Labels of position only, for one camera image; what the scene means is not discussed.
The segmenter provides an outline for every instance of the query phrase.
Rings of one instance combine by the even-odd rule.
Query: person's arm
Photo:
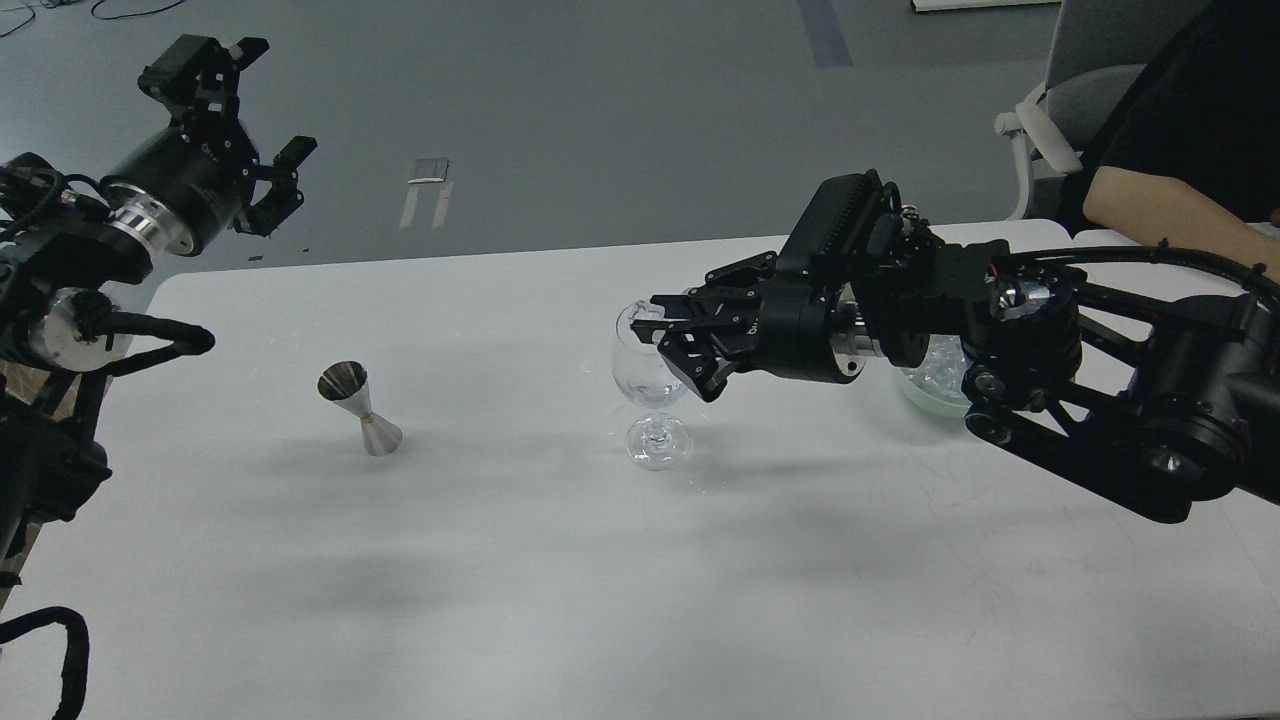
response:
[[[1263,263],[1280,279],[1280,242],[1251,228],[1185,182],[1103,165],[1084,199],[1084,215],[1155,247],[1203,250],[1244,265]]]

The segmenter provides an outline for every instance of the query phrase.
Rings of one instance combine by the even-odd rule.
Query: glass base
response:
[[[684,462],[692,447],[685,424],[664,413],[645,415],[627,430],[627,454],[645,470],[669,470]]]

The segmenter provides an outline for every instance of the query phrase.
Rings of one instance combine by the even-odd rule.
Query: wine glass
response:
[[[627,454],[646,470],[680,465],[692,448],[689,429],[672,415],[658,413],[689,391],[667,368],[653,345],[640,342],[631,320],[660,320],[663,309],[645,300],[627,305],[614,323],[613,382],[631,402],[650,411],[627,429]]]

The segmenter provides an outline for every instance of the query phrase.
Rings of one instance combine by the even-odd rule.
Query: black shirt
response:
[[[1247,223],[1280,206],[1280,1],[1217,0],[1134,81],[1068,176],[1059,223],[1096,228],[1098,167],[1178,178]]]

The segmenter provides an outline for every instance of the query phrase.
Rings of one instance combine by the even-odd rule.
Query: gray floor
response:
[[[265,158],[294,133],[320,141],[307,202],[274,237],[224,233],[152,281],[785,233],[822,179],[865,168],[936,223],[1000,219],[1015,184],[992,120],[1042,79],[1057,15],[915,14],[909,0],[189,0],[100,22],[88,5],[41,9],[0,40],[0,158],[105,174],[164,127],[134,81],[183,32],[269,38],[241,117]],[[0,13],[0,31],[23,15]],[[401,228],[412,160],[442,155],[443,224],[428,186]]]

